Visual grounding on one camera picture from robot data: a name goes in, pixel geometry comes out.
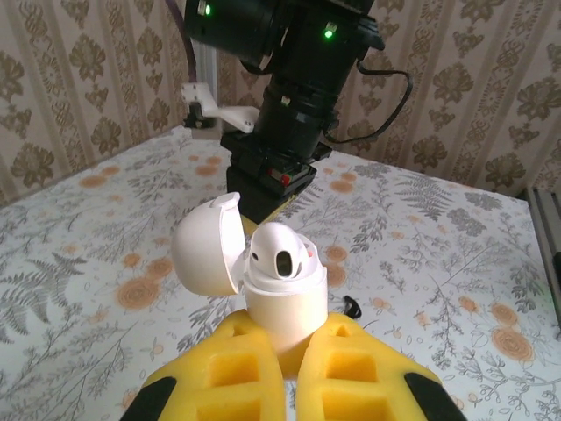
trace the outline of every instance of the black mount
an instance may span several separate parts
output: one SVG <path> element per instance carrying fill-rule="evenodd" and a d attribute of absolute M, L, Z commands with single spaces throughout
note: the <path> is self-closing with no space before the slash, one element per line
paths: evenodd
<path fill-rule="evenodd" d="M 331 155 L 331 148 L 319 143 L 311 158 L 303 161 L 263 147 L 257 135 L 243 132 L 224 134 L 220 145 L 231 152 L 228 192 L 241 195 L 240 213 L 256 224 L 306 189 L 316 176 L 311 164 Z"/>

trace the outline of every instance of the damask wallpaper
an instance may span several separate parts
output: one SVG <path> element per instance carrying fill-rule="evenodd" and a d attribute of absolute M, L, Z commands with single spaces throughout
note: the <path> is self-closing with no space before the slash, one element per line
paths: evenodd
<path fill-rule="evenodd" d="M 163 1 L 0 2 L 0 205 L 179 124 L 187 71 Z"/>
<path fill-rule="evenodd" d="M 366 67 L 406 69 L 415 88 L 377 142 L 339 149 L 511 196 L 561 186 L 561 2 L 376 0 L 371 15 L 387 48 Z M 267 82 L 220 54 L 222 103 L 259 106 Z M 404 88 L 353 70 L 334 134 L 373 132 Z"/>

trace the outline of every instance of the white earbud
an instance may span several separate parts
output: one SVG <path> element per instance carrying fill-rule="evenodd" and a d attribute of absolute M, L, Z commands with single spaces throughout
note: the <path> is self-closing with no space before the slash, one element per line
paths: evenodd
<path fill-rule="evenodd" d="M 306 246 L 286 225 L 270 222 L 253 234 L 249 259 L 255 268 L 271 278 L 296 277 L 307 258 Z"/>

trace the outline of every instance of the floral tablecloth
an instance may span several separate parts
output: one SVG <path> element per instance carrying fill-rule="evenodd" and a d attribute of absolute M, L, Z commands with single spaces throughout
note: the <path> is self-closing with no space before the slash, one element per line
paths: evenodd
<path fill-rule="evenodd" d="M 118 420 L 147 375 L 244 306 L 190 294 L 169 257 L 227 165 L 177 128 L 0 210 L 1 421 Z M 341 153 L 317 167 L 278 220 L 316 242 L 331 309 L 355 298 L 359 322 L 434 370 L 470 420 L 561 419 L 527 204 Z"/>

